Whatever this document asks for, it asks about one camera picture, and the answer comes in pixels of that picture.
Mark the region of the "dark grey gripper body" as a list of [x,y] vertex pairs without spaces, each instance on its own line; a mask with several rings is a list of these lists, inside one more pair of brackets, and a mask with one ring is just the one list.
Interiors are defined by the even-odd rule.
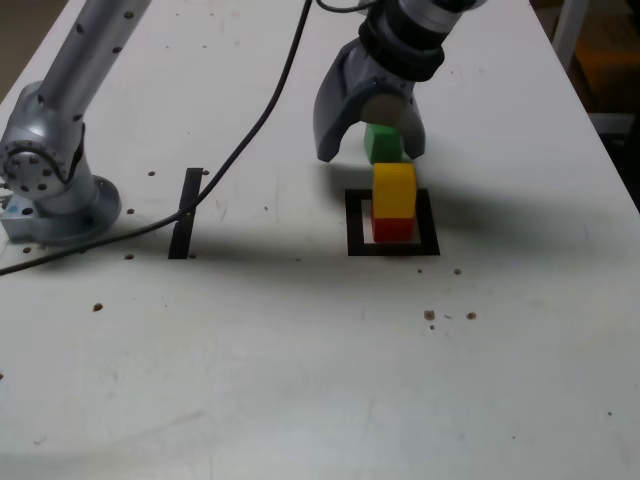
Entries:
[[399,93],[407,101],[413,100],[415,82],[406,80],[391,71],[385,69],[373,58],[369,58],[370,70],[376,85],[388,87]]

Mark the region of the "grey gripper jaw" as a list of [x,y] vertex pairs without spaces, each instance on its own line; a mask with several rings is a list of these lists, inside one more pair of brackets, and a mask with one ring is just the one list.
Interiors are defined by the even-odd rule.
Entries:
[[360,42],[338,53],[316,95],[313,133],[317,158],[330,162],[340,150],[347,130],[361,119],[364,103],[374,87],[371,64]]
[[424,154],[425,129],[413,97],[406,99],[390,94],[374,96],[362,107],[361,120],[395,129],[410,159],[415,160]]

